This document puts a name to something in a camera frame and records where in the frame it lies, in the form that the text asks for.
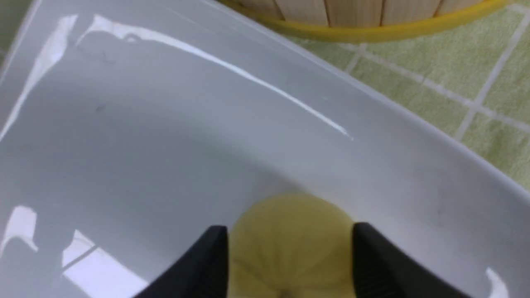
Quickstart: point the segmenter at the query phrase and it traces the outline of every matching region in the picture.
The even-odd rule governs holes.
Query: floor tile
[[[530,188],[530,135],[478,114],[463,143],[522,186]]]
[[[0,49],[8,50],[31,0],[0,0]]]
[[[474,99],[522,17],[520,13],[502,10],[454,30],[376,43],[368,50]]]
[[[352,76],[452,135],[467,107],[385,67],[361,58]]]
[[[297,43],[339,69],[344,69],[355,55],[354,52],[342,48],[338,43],[318,41],[300,41]]]
[[[484,105],[514,119],[530,123],[530,29],[486,96]]]

